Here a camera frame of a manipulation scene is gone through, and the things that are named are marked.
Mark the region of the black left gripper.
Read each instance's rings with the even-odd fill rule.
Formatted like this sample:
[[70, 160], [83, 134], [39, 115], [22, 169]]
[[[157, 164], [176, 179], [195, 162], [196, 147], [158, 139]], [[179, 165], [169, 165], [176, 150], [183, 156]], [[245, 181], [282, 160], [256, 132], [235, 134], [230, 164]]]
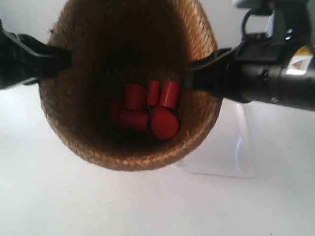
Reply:
[[[0, 27], [0, 88], [37, 84], [37, 78], [51, 78], [72, 67], [72, 53], [68, 49], [44, 44], [31, 37], [29, 46], [22, 36]], [[31, 52], [31, 75], [27, 73], [23, 56]]]

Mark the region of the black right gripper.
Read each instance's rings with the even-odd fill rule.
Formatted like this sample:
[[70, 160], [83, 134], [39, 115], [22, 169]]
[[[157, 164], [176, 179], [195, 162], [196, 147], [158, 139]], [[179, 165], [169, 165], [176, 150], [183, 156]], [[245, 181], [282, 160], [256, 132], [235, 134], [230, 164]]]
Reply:
[[290, 103], [283, 71], [287, 65], [290, 41], [276, 41], [266, 33], [243, 34], [241, 44], [213, 51], [195, 60], [182, 72], [182, 88], [202, 90], [248, 103]]

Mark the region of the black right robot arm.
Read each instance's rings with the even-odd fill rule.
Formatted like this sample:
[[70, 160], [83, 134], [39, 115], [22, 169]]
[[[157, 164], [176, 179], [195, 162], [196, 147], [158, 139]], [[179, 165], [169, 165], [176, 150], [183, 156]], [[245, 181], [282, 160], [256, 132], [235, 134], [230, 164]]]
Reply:
[[182, 86], [240, 103], [315, 108], [315, 48], [305, 0], [236, 0], [242, 40], [184, 70]]

